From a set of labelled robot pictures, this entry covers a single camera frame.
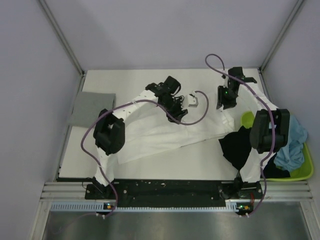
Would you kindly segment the white daisy print t shirt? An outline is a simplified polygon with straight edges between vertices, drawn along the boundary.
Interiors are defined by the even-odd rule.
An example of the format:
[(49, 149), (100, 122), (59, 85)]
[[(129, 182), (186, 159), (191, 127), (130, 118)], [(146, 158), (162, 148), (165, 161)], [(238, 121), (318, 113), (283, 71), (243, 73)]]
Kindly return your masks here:
[(235, 130), (235, 119), (229, 111), (216, 108), (216, 94), (196, 93), (198, 106), (188, 109), (182, 124), (169, 122), (165, 112), (150, 103), (150, 110), (139, 110), (137, 119), (125, 127), (125, 144), (117, 161), (126, 164), (144, 157), (175, 150)]

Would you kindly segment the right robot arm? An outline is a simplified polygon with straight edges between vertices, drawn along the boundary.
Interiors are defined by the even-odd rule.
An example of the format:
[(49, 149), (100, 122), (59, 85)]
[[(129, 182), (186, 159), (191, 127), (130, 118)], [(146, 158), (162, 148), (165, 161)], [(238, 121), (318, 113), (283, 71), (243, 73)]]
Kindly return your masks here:
[(241, 126), (219, 140), (223, 157), (238, 171), (233, 185), (221, 193), (227, 199), (260, 197), (264, 168), (288, 142), (290, 113), (270, 102), (242, 67), (232, 67), (227, 74), (227, 82), (217, 88), (216, 108), (225, 112), (243, 101), (254, 119), (251, 127)]

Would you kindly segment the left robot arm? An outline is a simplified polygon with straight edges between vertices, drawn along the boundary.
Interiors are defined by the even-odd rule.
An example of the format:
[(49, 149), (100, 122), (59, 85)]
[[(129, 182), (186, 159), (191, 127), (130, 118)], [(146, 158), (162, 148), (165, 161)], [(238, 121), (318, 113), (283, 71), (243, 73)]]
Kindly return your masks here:
[(106, 168), (111, 156), (122, 149), (126, 140), (126, 127), (137, 121), (141, 113), (160, 105), (164, 108), (169, 122), (180, 124), (188, 113), (188, 110), (183, 108), (184, 97), (176, 96), (180, 90), (181, 84), (168, 76), (164, 82), (148, 84), (123, 109), (115, 109), (99, 120), (95, 125), (93, 138), (102, 167)]

